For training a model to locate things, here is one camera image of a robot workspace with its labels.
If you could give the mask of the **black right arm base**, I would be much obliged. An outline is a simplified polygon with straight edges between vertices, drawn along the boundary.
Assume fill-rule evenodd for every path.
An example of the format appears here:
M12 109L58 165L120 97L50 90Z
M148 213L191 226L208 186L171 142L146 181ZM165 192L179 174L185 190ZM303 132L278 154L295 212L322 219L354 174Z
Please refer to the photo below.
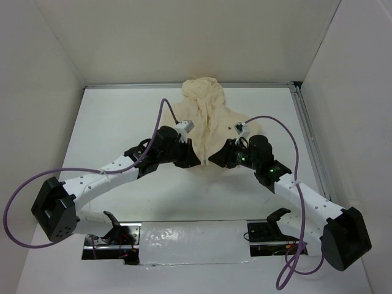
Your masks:
M271 224L267 220L247 221L247 231L243 236L250 243L296 243L298 241L298 238L283 234L276 223Z

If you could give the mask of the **cream fabric jacket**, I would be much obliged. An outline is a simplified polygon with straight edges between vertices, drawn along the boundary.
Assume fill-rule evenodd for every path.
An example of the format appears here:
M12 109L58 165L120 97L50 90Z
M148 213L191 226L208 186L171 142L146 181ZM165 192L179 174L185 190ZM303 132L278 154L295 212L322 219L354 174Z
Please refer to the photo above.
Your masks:
M201 162L186 171L204 177L221 174L224 170L209 163L208 158L218 152L228 138L236 138L238 134L233 129L234 125L245 122L249 117L227 107L224 89L214 78L186 80L182 94L182 101L171 106L178 121L193 122L189 138Z

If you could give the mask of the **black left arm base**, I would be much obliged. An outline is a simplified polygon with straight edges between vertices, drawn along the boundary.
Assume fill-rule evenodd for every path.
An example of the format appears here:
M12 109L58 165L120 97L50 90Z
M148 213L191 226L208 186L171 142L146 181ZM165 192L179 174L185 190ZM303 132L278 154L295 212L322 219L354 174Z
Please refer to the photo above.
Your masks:
M121 222L109 211L85 213L83 220L89 225L85 244L92 250L138 250L141 222Z

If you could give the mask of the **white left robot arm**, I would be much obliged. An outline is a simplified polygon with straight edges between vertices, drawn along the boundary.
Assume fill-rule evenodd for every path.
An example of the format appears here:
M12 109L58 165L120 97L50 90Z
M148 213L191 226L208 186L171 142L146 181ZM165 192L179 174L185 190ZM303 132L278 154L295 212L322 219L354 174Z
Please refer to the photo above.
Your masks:
M55 177L44 181L31 211L47 238L54 243L66 239L83 219L80 211L87 203L156 171L160 164L173 163L179 168L200 165L188 137L193 127L192 121L162 126L154 138L143 140L97 173L63 182Z

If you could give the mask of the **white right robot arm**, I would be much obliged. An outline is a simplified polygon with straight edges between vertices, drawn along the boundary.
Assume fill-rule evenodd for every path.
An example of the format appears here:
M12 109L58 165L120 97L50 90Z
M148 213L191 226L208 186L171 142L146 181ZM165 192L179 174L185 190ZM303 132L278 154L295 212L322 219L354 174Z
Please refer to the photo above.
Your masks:
M354 207L345 209L329 202L307 185L294 179L291 170L276 160L273 148L263 135L254 135L248 146L228 139L209 157L222 168L238 165L254 171L258 182L298 208L321 229L321 252L336 270L344 271L372 248L363 215Z

